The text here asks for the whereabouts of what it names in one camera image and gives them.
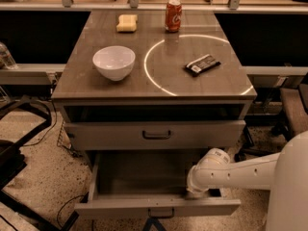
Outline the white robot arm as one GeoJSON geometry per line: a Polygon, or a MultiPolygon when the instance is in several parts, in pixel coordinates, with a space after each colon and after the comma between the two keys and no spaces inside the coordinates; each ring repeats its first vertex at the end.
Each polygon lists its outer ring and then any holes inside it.
{"type": "Polygon", "coordinates": [[[281,152],[232,163],[212,148],[187,176],[187,190],[242,188],[269,190],[266,231],[308,231],[308,132],[296,135],[281,152]]]}

